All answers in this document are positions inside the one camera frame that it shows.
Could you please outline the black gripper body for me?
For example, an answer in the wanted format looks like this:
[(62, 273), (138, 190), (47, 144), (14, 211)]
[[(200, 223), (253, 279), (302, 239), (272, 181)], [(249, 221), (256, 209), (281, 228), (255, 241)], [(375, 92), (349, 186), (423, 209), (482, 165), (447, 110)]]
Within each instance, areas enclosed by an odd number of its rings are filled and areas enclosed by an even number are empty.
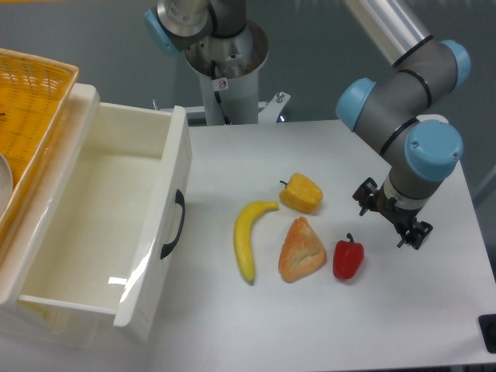
[(391, 181), (384, 181), (374, 200), (379, 213), (391, 222), (398, 233), (413, 229), (418, 212), (425, 206), (424, 199), (413, 199), (397, 191)]

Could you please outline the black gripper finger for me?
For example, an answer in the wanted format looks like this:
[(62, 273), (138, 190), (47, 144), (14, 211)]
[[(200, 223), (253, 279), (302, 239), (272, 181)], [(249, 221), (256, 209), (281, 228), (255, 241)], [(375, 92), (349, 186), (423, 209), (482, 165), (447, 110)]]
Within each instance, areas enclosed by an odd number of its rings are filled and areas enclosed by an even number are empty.
[(367, 178), (353, 193), (353, 199), (360, 206), (359, 215), (372, 211), (378, 212), (376, 193), (377, 183), (371, 177)]
[(395, 226), (397, 233), (400, 236), (400, 241), (397, 248), (404, 245), (409, 245), (414, 250), (419, 250), (424, 240), (433, 230), (433, 226), (424, 221), (413, 220), (408, 224), (397, 224)]

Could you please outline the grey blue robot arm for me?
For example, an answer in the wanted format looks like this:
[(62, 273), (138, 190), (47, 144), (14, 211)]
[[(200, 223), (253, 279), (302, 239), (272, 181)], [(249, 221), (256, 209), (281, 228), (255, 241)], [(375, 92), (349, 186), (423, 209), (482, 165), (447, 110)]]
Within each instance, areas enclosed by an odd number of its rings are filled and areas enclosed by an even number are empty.
[[(346, 7), (395, 71), (381, 83), (353, 82), (336, 105), (338, 118), (391, 167), (382, 185), (367, 179), (353, 198), (363, 212), (383, 215), (401, 244), (418, 249), (432, 227), (417, 215), (463, 154), (454, 127), (419, 116), (465, 82), (470, 56), (452, 40), (435, 40), (403, 1)], [(209, 125), (261, 122), (258, 72), (268, 42), (246, 17), (245, 2), (160, 1), (144, 21), (166, 55), (183, 53), (196, 71)]]

